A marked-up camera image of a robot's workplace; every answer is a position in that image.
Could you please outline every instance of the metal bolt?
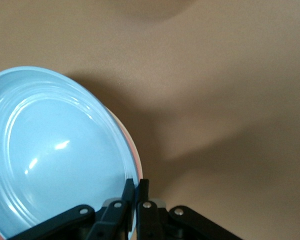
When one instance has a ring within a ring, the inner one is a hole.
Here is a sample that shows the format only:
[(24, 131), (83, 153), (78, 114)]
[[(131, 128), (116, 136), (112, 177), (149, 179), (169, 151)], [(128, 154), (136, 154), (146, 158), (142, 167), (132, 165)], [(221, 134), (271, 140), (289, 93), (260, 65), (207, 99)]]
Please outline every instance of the metal bolt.
[(113, 206), (114, 206), (115, 208), (121, 208), (122, 203), (121, 203), (121, 202), (116, 202)]
[(151, 202), (146, 201), (143, 205), (142, 205), (145, 209), (149, 209), (151, 208)]
[(82, 208), (79, 213), (80, 214), (86, 214), (89, 210), (87, 208)]
[(174, 213), (178, 216), (182, 216), (184, 214), (184, 211), (181, 208), (177, 208), (174, 210)]

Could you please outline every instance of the brown surface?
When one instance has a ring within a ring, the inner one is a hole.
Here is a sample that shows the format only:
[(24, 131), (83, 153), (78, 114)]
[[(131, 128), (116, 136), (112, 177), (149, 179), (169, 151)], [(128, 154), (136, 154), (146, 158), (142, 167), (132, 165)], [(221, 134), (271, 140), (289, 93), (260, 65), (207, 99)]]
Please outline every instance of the brown surface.
[(24, 65), (111, 109), (169, 208), (300, 240), (300, 0), (0, 1), (0, 71)]

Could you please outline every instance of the stacked plate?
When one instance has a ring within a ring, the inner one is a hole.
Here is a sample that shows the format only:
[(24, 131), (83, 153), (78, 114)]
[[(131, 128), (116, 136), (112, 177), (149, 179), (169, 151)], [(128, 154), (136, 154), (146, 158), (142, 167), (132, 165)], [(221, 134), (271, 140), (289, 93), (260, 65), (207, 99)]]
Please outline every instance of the stacked plate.
[(142, 178), (123, 124), (95, 96), (57, 72), (0, 72), (0, 239), (76, 205), (98, 210)]

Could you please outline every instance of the glossy plastic plate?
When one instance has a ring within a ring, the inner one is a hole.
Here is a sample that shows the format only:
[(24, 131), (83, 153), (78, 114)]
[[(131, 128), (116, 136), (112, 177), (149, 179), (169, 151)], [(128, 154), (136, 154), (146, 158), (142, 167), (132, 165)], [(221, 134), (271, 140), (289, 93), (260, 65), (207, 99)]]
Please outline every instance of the glossy plastic plate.
[(76, 205), (98, 210), (141, 177), (127, 130), (85, 88), (39, 67), (0, 72), (3, 238)]

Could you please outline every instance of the blue plate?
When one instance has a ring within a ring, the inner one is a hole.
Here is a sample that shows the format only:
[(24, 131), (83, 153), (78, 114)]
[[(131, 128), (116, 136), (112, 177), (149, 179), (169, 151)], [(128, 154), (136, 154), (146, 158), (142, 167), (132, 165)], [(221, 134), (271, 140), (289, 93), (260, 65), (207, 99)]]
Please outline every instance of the blue plate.
[(136, 161), (106, 107), (75, 81), (32, 66), (0, 72), (0, 234), (76, 205), (120, 197)]

